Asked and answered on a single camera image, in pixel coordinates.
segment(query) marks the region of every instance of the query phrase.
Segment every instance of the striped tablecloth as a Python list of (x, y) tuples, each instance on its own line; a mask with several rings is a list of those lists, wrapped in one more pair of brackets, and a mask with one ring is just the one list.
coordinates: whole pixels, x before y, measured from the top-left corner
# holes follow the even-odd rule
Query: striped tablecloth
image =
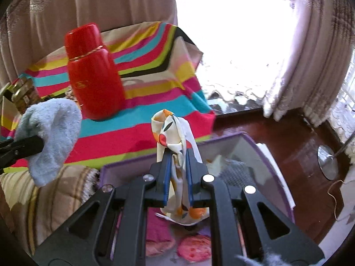
[[(102, 37), (121, 75), (126, 106), (105, 121), (87, 119), (83, 113), (79, 140), (66, 163), (100, 168), (153, 153), (156, 141), (150, 120), (162, 109), (187, 119), (196, 140), (209, 137), (214, 114), (195, 76), (202, 53), (181, 29), (149, 22), (107, 31)], [(21, 76), (33, 79), (40, 96), (59, 95), (69, 85), (67, 62), (62, 47)], [(1, 135), (13, 137), (16, 124), (16, 119), (2, 123)], [(19, 160), (9, 171), (23, 170), (26, 165)]]

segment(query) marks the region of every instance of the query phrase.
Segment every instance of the round metal stand base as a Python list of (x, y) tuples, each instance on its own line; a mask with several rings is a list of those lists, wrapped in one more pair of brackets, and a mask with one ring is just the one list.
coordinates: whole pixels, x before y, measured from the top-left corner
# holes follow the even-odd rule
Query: round metal stand base
[(338, 176), (338, 162), (334, 152), (327, 145), (321, 145), (317, 151), (318, 164), (324, 176), (328, 180), (334, 180)]

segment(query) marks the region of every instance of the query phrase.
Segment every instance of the cord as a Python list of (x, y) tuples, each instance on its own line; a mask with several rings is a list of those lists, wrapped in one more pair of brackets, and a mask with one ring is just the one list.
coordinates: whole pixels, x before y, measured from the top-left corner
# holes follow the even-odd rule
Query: cord
[(335, 199), (335, 197), (334, 197), (332, 194), (329, 193), (329, 191), (330, 191), (331, 188), (332, 188), (335, 184), (337, 184), (338, 182), (341, 182), (341, 183), (343, 183), (344, 185), (346, 185), (346, 184), (348, 184), (348, 183), (350, 183), (350, 182), (355, 182), (355, 179), (354, 179), (354, 180), (350, 180), (350, 181), (348, 181), (348, 182), (344, 182), (343, 180), (337, 180), (337, 181), (335, 181), (333, 184), (331, 184), (330, 187), (328, 188), (328, 191), (327, 191), (328, 195), (331, 196), (331, 197), (333, 197), (333, 199), (334, 199), (334, 201), (335, 201), (335, 206), (334, 206), (334, 217), (335, 217), (335, 220), (338, 221), (338, 222), (340, 222), (340, 221), (342, 221), (342, 220), (348, 218), (348, 217), (350, 216), (351, 212), (350, 212), (349, 214), (345, 215), (345, 216), (344, 216), (343, 218), (341, 218), (341, 219), (339, 219), (339, 217), (337, 217), (336, 210), (337, 210), (337, 204), (338, 204), (338, 202), (337, 202), (337, 200)]

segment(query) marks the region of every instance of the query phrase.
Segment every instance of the striped cushion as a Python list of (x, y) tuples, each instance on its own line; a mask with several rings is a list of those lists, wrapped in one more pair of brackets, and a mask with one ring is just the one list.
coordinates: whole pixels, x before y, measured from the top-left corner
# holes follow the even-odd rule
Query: striped cushion
[(64, 166), (57, 179), (42, 188), (34, 185), (28, 171), (0, 176), (16, 237), (27, 253), (33, 255), (36, 247), (94, 193), (97, 173), (81, 165)]

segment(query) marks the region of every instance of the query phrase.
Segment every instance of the light blue towel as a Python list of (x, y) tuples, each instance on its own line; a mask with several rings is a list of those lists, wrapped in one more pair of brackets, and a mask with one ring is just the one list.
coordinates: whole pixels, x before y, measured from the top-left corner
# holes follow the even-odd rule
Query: light blue towel
[(29, 107), (15, 133), (15, 141), (39, 136), (44, 141), (41, 153), (26, 158), (34, 183), (42, 187), (53, 181), (78, 140), (81, 111), (75, 102), (55, 98)]

